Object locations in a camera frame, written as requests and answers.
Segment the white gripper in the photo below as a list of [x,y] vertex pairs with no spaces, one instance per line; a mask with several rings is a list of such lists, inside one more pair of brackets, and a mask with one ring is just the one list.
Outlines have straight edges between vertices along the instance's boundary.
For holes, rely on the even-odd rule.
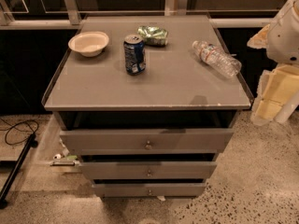
[[[247,46],[253,49],[265,49],[269,27],[269,24],[265,25],[251,37]],[[270,121],[284,123],[297,106],[299,106],[299,66],[279,63],[273,71],[263,71],[250,120],[258,126]]]

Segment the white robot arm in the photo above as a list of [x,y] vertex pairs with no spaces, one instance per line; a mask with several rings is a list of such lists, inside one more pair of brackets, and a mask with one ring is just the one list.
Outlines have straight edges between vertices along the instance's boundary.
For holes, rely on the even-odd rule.
[[299,104],[299,0],[288,0],[247,46],[266,49],[278,64],[262,72],[250,120],[259,126],[273,120],[284,123]]

